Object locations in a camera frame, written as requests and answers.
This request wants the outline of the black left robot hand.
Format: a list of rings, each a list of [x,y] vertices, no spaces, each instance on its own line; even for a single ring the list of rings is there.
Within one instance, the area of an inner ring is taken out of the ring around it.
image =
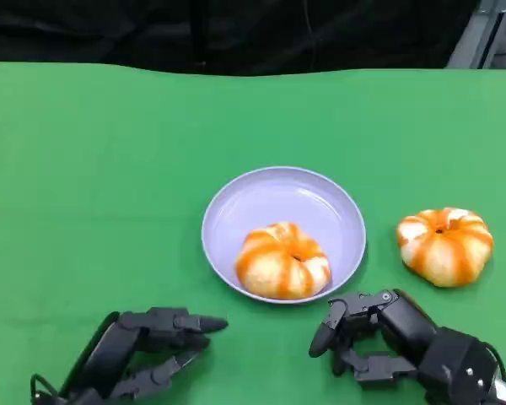
[[[94,390],[102,400],[135,400],[160,392],[208,347],[209,333],[227,326],[221,317],[191,314],[186,308],[112,312],[80,354],[58,395],[73,400]],[[163,364],[128,375],[127,367],[137,352],[171,356]]]

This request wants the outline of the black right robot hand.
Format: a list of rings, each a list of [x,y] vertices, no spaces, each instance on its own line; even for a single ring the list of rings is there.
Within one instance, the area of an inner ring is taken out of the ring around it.
[[[437,326],[404,291],[384,289],[377,294],[345,293],[329,300],[327,316],[317,328],[309,356],[333,352],[332,373],[353,371],[362,385],[389,383],[414,376],[433,341]],[[359,339],[380,332],[396,354],[358,354]]]

